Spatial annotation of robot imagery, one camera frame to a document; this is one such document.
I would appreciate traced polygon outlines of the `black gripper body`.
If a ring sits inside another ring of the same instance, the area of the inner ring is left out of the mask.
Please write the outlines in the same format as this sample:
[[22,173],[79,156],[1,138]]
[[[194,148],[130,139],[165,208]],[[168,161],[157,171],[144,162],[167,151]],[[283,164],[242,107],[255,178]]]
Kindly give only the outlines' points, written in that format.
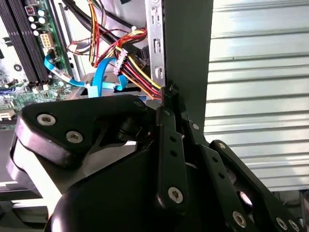
[[183,150],[134,152],[70,187],[50,219],[53,232],[215,232],[214,195]]

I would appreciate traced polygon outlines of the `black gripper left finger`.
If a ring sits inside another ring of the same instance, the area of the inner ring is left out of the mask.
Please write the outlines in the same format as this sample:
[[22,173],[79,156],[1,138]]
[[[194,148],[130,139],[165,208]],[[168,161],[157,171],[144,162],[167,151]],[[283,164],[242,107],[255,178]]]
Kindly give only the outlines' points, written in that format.
[[184,152],[172,88],[162,95],[157,109],[133,95],[28,105],[17,119],[11,160],[52,215],[70,187],[134,152]]

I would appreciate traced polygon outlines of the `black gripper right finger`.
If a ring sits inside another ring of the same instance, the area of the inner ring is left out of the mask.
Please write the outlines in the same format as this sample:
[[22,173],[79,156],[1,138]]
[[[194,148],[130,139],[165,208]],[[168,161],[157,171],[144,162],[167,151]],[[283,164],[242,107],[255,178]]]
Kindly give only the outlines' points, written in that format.
[[176,121],[195,153],[198,172],[214,195],[207,225],[217,232],[301,232],[299,220],[272,194],[240,158],[220,140],[208,143],[188,116],[183,97],[172,86]]

